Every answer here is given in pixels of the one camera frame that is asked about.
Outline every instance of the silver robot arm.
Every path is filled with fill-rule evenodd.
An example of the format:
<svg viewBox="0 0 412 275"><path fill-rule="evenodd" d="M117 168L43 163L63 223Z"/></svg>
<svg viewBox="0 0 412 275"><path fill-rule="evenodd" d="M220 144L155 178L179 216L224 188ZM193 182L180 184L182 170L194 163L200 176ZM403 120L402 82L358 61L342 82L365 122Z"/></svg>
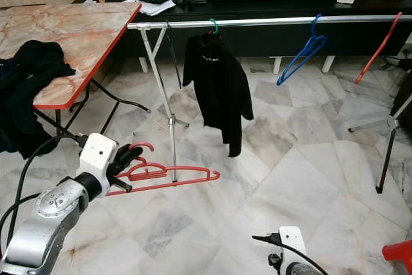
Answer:
<svg viewBox="0 0 412 275"><path fill-rule="evenodd" d="M104 197L110 185L130 187L115 178L142 153L142 149L118 150L118 144L92 133L82 150L74 179L67 177L37 197L30 217L18 228L0 261L1 274L49 275L64 238L95 197Z"/></svg>

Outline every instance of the black jacket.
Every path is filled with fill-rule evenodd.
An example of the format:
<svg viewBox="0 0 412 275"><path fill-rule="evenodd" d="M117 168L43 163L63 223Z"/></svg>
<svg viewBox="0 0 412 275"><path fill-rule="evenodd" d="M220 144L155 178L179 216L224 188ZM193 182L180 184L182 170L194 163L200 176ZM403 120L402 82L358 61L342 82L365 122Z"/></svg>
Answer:
<svg viewBox="0 0 412 275"><path fill-rule="evenodd" d="M64 63L63 50L57 43L36 40L27 41L19 48L11 66L0 80L0 138L6 138L27 158L51 138L33 112L34 97L55 77L73 75L75 70ZM50 144L39 155L50 152L56 145Z"/></svg>
<svg viewBox="0 0 412 275"><path fill-rule="evenodd" d="M245 72L221 42L219 35L197 35L186 47L183 85L194 81L204 125L221 129L229 156L240 154L241 115L253 119Z"/></svg>

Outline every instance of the marble table top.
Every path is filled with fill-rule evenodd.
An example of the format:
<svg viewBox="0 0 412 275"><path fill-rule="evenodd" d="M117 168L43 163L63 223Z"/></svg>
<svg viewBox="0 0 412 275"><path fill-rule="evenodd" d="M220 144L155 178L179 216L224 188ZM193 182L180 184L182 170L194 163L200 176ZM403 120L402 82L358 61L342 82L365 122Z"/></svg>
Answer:
<svg viewBox="0 0 412 275"><path fill-rule="evenodd" d="M59 77L34 98L39 109L66 109L114 47L140 3L21 6L0 10L0 58L11 58L28 40L55 41L76 74Z"/></svg>

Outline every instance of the tripod stand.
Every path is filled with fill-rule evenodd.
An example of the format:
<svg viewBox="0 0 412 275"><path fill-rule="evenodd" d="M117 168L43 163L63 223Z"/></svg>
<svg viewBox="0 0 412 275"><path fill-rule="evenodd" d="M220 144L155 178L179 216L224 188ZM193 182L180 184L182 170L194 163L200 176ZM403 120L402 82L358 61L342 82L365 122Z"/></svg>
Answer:
<svg viewBox="0 0 412 275"><path fill-rule="evenodd" d="M365 124L357 127L348 128L349 132L355 132L357 130L362 130L366 128L371 128L375 126L379 126L382 124L387 124L389 126L389 133L386 138L385 149L384 149L384 157L382 158L381 163L381 174L380 179L376 185L376 192L382 193L384 190L384 182L386 177L386 172L388 170L389 160L391 158L392 146L395 140L395 134L397 129L400 127L400 116L405 111L405 109L411 104L412 102L412 94L406 99L406 101L401 105L401 107L396 111L394 115L389 115L388 118L385 120L378 120L377 122L372 122L370 124Z"/></svg>

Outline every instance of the green hanger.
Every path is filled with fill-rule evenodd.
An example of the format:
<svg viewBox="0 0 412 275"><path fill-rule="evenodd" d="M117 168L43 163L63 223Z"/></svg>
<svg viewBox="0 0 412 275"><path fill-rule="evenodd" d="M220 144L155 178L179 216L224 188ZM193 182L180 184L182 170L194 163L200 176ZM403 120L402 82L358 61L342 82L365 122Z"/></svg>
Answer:
<svg viewBox="0 0 412 275"><path fill-rule="evenodd" d="M215 19L209 19L209 21L214 23L215 29L214 29L213 34L216 35L219 32L218 24Z"/></svg>

